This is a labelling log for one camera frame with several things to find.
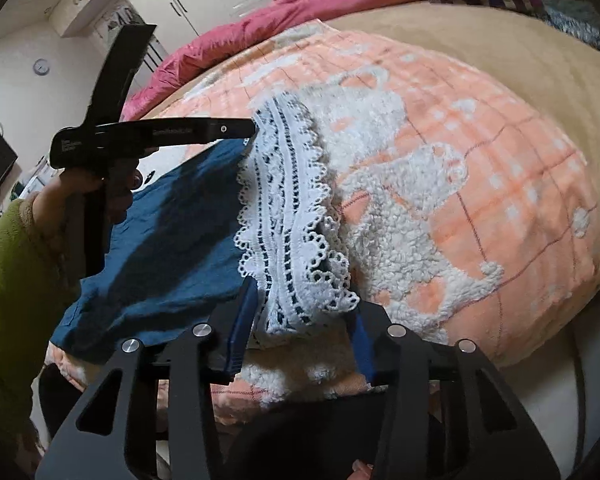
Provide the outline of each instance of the blue cloth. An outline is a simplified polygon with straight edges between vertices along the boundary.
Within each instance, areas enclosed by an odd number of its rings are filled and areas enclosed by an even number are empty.
[[[124,340],[174,339],[242,284],[234,246],[244,143],[224,140],[138,192],[105,269],[82,281],[51,341],[102,364]]]

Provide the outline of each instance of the bed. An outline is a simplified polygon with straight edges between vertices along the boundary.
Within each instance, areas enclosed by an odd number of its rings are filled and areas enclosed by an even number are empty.
[[[525,16],[496,9],[430,3],[360,12],[328,25],[340,31],[380,34],[442,52],[493,76],[565,129],[587,160],[592,161],[600,195],[600,134],[592,134],[594,130],[600,132],[600,54],[589,47]],[[481,37],[489,41],[475,41]],[[230,71],[232,64],[235,59],[216,67],[213,73]],[[183,97],[195,97],[209,85],[204,75],[196,78],[154,108],[147,118],[169,113]],[[161,154],[160,159],[148,159],[146,170],[155,171],[154,182],[173,164],[201,150],[204,147],[169,150]],[[584,296],[592,295],[599,285],[596,283]],[[586,302],[583,298],[578,300],[579,306],[568,307],[573,314]],[[544,334],[541,348],[507,367],[504,373],[538,425],[566,478],[574,462],[582,458],[576,457],[576,450],[581,449],[586,455],[600,437],[600,295],[566,329],[558,332],[562,324],[554,325]],[[67,359],[67,356],[52,357],[56,362]],[[94,370],[84,366],[82,374],[75,374],[73,379],[87,383],[92,373]],[[251,389],[245,397],[253,395]]]

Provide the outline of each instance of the pink quilt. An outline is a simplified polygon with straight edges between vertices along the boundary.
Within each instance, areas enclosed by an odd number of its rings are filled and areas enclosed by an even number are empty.
[[[125,103],[123,120],[143,117],[205,70],[288,28],[309,20],[331,20],[352,12],[414,1],[417,0],[278,0],[239,22],[210,30],[171,54],[149,84]]]

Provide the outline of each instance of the white lace trim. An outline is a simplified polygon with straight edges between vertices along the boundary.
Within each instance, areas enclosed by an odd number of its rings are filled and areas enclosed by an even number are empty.
[[[244,251],[240,274],[261,292],[252,346],[267,347],[319,332],[359,299],[347,290],[349,260],[307,109],[283,92],[254,121],[258,133],[238,172],[244,207],[234,241]]]

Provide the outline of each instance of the green sleeve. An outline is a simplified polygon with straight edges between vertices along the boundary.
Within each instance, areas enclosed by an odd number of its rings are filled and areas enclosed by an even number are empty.
[[[0,439],[12,444],[31,411],[31,383],[49,337],[78,286],[63,279],[36,231],[32,200],[16,200],[0,220]]]

